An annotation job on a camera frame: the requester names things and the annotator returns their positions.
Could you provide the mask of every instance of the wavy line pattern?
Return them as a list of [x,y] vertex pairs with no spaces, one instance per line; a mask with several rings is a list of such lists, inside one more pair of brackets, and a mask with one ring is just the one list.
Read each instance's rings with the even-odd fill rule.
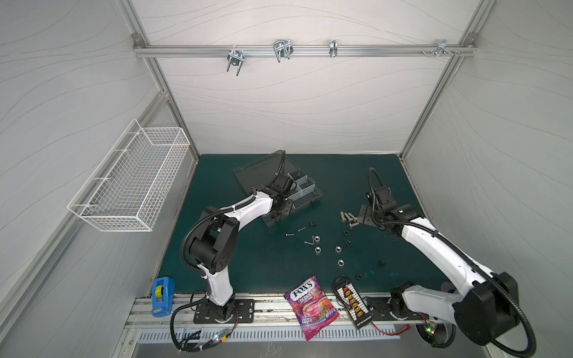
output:
[[153,45],[457,42],[478,0],[133,0]]
[[160,63],[210,154],[399,152],[444,68],[431,58],[265,58],[235,77],[224,59]]
[[[0,44],[2,300],[158,87],[114,0],[4,2]],[[155,124],[173,126],[167,107]],[[153,235],[80,230],[0,356],[112,354],[134,297],[146,293],[190,165],[188,156]]]
[[571,355],[551,329],[573,315],[571,14],[571,2],[498,1],[406,159],[440,230],[517,279],[540,357]]

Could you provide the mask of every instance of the green work surface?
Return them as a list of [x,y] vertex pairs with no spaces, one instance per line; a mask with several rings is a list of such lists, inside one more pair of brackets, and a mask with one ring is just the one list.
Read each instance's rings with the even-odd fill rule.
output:
[[[207,206],[229,206],[247,197],[233,170],[262,155],[202,155],[181,214],[165,253],[159,277],[175,279],[178,293],[205,289],[203,279],[179,261],[179,245],[188,229]],[[290,159],[316,181],[324,193],[312,206],[267,228],[261,218],[245,226],[229,263],[229,276],[236,292],[281,293],[316,276],[331,292],[338,276],[349,276],[360,292],[388,292],[393,287],[414,281],[438,289],[448,279],[414,246],[402,238],[360,224],[349,230],[340,222],[340,212],[358,216],[360,205],[367,204],[367,170],[374,167],[392,189],[398,204],[412,204],[421,213],[404,170],[395,155],[289,155]],[[311,228],[309,221],[317,222]],[[317,255],[312,235],[320,236]],[[337,254],[335,247],[342,247]],[[339,267],[337,261],[344,260]],[[356,274],[362,274],[358,281]]]

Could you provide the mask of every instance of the red wire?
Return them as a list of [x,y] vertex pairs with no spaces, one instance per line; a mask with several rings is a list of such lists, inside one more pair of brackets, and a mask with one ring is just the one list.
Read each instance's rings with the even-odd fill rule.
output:
[[407,331],[407,330],[409,330],[409,329],[411,328],[410,325],[407,324],[404,328],[402,328],[401,330],[399,330],[399,331],[397,331],[397,332],[394,332],[394,333],[386,333],[386,332],[381,331],[380,329],[378,329],[378,327],[376,327],[376,325],[374,324],[374,322],[370,322],[370,324],[373,325],[374,328],[376,328],[376,330],[377,330],[378,332],[380,332],[380,333],[382,333],[383,335],[386,335],[386,336],[396,336],[396,335],[399,335],[400,333],[405,332],[405,331]]

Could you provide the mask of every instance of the horizontal metal bar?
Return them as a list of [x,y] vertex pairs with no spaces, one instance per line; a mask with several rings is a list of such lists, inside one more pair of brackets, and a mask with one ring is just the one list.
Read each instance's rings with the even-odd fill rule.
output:
[[[328,45],[293,45],[292,57],[330,57]],[[438,45],[338,45],[338,57],[433,57]],[[230,50],[238,50],[245,57],[275,57],[273,46],[146,46],[134,49],[137,57],[227,57]],[[473,56],[475,47],[448,45],[446,50],[458,56]]]

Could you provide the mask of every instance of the plastic storage box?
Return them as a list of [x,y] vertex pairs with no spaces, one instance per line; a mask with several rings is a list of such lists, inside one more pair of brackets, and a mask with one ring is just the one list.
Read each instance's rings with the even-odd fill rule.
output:
[[[253,192],[252,187],[266,185],[273,179],[274,173],[280,164],[281,156],[282,152],[277,151],[234,170],[235,176],[247,194]],[[285,156],[284,167],[285,173],[288,173],[295,181],[289,192],[289,199],[293,201],[289,215],[291,216],[320,200],[323,193],[316,186],[316,182],[301,168],[298,168],[298,166],[288,158],[288,155]],[[289,216],[271,212],[263,215],[262,219],[267,227],[272,227],[276,222],[284,220]]]

